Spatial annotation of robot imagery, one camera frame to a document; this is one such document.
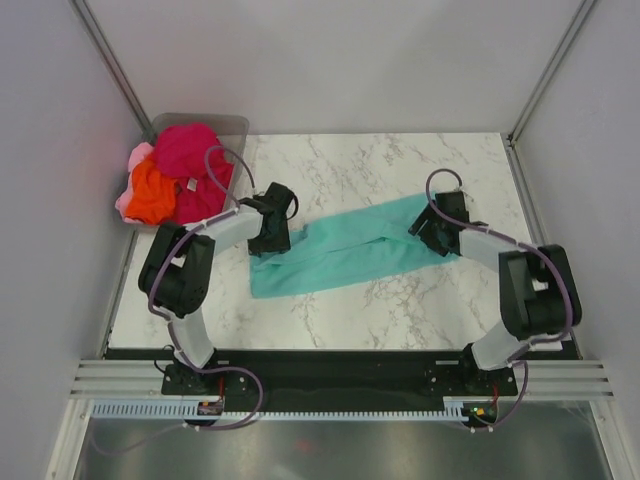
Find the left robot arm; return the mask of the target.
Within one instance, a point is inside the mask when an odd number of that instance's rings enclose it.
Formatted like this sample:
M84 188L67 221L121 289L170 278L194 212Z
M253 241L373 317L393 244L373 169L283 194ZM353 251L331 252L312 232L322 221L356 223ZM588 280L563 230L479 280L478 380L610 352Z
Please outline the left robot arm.
M206 331L202 304L209 291L214 258L241 243L261 258L290 250L288 221L299 200L288 187L272 183L263 194L243 198L233 208L189 229L162 224L138 277L151 314L164 320L174 355L187 366L185 382L208 393L219 382L209 363L215 347Z

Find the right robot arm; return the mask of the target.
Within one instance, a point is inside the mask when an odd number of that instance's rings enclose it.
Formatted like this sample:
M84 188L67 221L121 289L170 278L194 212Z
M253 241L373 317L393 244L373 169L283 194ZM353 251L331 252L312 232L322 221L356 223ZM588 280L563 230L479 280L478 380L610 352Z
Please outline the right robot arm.
M429 194L408 233L432 252L472 260L498 274L500 319L462 353L458 381L483 392L494 371L511 366L531 347L567 337L583 310L566 250L507 238L482 222L471 223L461 191Z

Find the teal t shirt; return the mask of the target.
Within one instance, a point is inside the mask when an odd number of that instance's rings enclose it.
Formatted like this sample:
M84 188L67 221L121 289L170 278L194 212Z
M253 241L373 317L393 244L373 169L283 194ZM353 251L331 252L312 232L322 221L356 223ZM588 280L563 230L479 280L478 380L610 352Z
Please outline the teal t shirt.
M426 196L414 194L305 224L290 233L288 251L251 258L251 295L303 295L455 261L408 233L425 207Z

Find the clear plastic bin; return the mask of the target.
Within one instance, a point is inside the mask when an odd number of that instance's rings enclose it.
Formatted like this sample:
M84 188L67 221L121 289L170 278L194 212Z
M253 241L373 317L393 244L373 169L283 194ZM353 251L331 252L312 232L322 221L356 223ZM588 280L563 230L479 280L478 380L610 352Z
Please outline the clear plastic bin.
M238 115L228 114L202 114L202 113L163 113L156 116L152 121L152 127L155 132L155 137L152 140L143 140L142 142L150 143L154 149L159 134L168 127L175 125L186 125L191 123L203 123L209 126L217 135L221 145L219 149L225 153L225 159L234 166L234 171L230 181L230 188L235 182L234 175L239 172L238 161L233 158L234 154L241 155L244 152L246 144L246 136L249 129L249 121ZM153 152L149 155L152 156L155 161L155 155ZM205 154L205 165L208 171L209 177L219 186L220 189L223 186L218 182L209 165L209 155L214 151L214 147L210 147ZM141 222L137 222L126 217L121 219L127 223L136 226L148 226L155 227L157 225L146 225Z

